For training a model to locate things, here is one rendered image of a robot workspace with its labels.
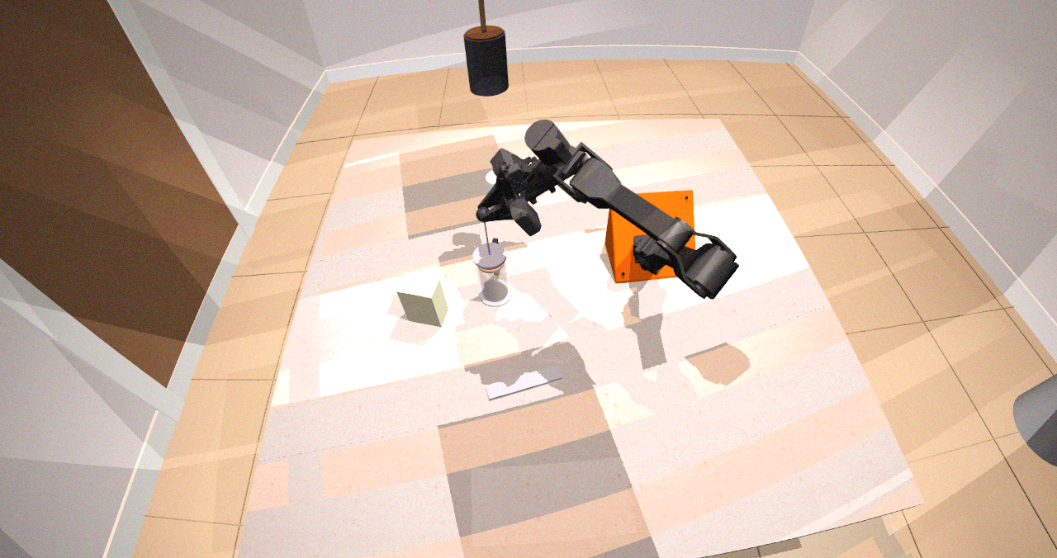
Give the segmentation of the pale yellow rectangular block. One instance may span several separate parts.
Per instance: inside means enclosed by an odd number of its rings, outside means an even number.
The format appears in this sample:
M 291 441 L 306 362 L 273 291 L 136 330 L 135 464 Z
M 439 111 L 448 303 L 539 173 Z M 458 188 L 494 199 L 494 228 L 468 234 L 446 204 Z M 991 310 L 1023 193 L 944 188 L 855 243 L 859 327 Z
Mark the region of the pale yellow rectangular block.
M 427 326 L 444 324 L 448 306 L 438 278 L 405 273 L 396 292 L 408 321 Z

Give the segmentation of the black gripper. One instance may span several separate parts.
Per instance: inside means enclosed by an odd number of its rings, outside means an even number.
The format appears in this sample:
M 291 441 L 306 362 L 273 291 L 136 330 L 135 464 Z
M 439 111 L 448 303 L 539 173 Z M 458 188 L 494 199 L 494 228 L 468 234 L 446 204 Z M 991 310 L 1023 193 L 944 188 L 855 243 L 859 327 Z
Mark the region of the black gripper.
M 507 182 L 504 178 L 495 178 L 490 192 L 486 194 L 486 198 L 478 206 L 478 209 L 481 207 L 492 207 L 486 213 L 481 215 L 481 222 L 514 220 L 528 237 L 533 237 L 534 234 L 540 231 L 543 225 L 541 225 L 538 212 L 533 210 L 531 204 L 538 203 L 536 197 L 543 196 L 548 191 L 552 194 L 556 192 L 555 186 L 558 183 L 552 178 L 550 170 L 548 170 L 548 167 L 545 167 L 545 164 L 540 159 L 535 156 L 531 159 L 533 161 L 528 164 L 528 169 L 535 168 L 537 173 L 535 173 L 535 176 L 533 176 L 523 190 L 517 192 L 513 187 L 513 183 Z M 531 204 L 528 204 L 528 201 L 531 201 Z

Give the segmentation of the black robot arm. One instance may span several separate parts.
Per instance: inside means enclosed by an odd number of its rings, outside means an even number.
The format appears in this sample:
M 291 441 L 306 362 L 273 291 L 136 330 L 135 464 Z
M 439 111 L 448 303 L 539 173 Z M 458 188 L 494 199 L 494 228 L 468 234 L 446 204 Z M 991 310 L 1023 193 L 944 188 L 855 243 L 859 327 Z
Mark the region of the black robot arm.
M 576 203 L 590 203 L 597 209 L 611 209 L 632 223 L 644 235 L 634 237 L 633 256 L 641 269 L 657 276 L 663 266 L 671 266 L 679 278 L 705 300 L 713 299 L 723 290 L 739 264 L 736 254 L 713 235 L 697 232 L 680 217 L 671 217 L 645 198 L 622 185 L 610 164 L 593 149 L 579 143 L 569 144 L 565 135 L 552 120 L 535 120 L 526 129 L 526 147 L 536 154 Z M 591 156 L 590 159 L 586 154 Z M 531 156 L 521 159 L 500 148 L 492 157 L 492 172 L 513 183 L 517 192 L 523 190 L 537 170 L 528 169 Z M 571 176 L 569 185 L 564 182 Z M 571 187 L 570 187 L 571 186 Z M 697 250 L 685 247 L 692 235 L 709 238 Z

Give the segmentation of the glass french press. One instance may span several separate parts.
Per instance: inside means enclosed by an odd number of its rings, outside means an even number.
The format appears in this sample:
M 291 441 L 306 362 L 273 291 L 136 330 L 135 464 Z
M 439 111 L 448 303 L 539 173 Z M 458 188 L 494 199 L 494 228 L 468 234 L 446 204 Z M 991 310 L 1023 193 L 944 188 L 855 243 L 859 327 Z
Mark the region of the glass french press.
M 498 238 L 492 238 L 490 243 L 486 231 L 486 244 L 472 252 L 472 263 L 478 272 L 479 298 L 483 305 L 507 305 L 513 291 L 507 278 L 505 247 L 499 245 Z

